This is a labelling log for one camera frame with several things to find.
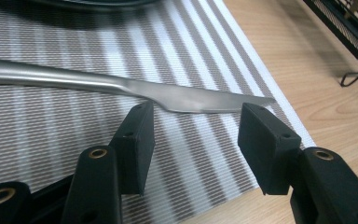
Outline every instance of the gray and white striped cloth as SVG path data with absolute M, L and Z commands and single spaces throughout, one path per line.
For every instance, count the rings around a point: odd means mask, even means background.
M 278 103 L 268 109 L 302 136 L 304 147 L 314 145 L 223 1 L 166 0 L 99 15 L 19 2 L 0 1 L 0 59 L 274 97 Z M 0 86 L 0 182 L 19 180 L 37 190 L 71 174 L 79 153 L 107 144 L 140 102 Z M 145 196 L 123 197 L 124 221 L 178 222 L 256 188 L 237 147 L 239 120 L 240 114 L 155 108 Z

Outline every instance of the knife blade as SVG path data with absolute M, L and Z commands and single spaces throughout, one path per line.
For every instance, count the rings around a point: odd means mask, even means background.
M 0 84 L 65 88 L 130 95 L 150 99 L 178 113 L 240 112 L 243 103 L 269 105 L 273 98 L 210 91 L 0 60 Z

